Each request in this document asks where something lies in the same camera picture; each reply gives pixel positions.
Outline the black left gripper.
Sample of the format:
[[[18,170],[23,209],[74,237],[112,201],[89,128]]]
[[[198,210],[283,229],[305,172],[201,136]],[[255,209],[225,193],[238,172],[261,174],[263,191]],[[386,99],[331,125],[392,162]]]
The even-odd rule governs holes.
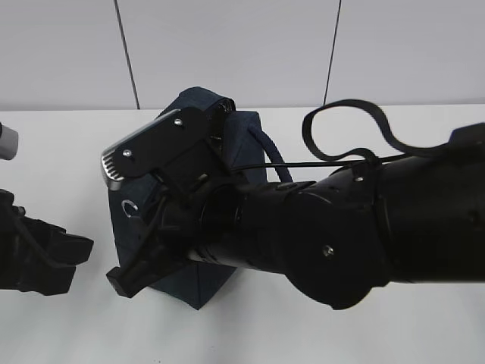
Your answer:
[[[86,262],[94,242],[87,237],[69,234],[57,225],[24,217],[25,214],[23,206],[14,204],[14,194],[1,190],[1,290],[35,292],[44,296],[67,293],[76,272],[74,267],[53,268],[39,263],[22,269],[23,247],[18,223],[22,221],[55,263],[79,265]]]

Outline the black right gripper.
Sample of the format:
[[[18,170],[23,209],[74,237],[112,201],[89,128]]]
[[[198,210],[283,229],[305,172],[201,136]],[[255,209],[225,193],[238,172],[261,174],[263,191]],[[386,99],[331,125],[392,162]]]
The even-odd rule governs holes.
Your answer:
[[[179,270],[196,265],[244,267],[236,231],[242,219],[245,177],[217,178],[203,183],[188,199],[162,194],[149,220],[140,248],[125,265],[107,274],[119,296],[133,298],[141,290]]]

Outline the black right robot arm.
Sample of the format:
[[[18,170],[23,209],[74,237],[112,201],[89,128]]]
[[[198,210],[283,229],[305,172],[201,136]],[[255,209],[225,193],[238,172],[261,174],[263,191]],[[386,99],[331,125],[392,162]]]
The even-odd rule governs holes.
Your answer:
[[[285,275],[334,309],[375,287],[484,280],[484,125],[452,132],[443,155],[363,163],[328,178],[250,184],[202,136],[155,131],[126,175],[154,174],[161,198],[141,245],[107,277],[133,297],[193,261]]]

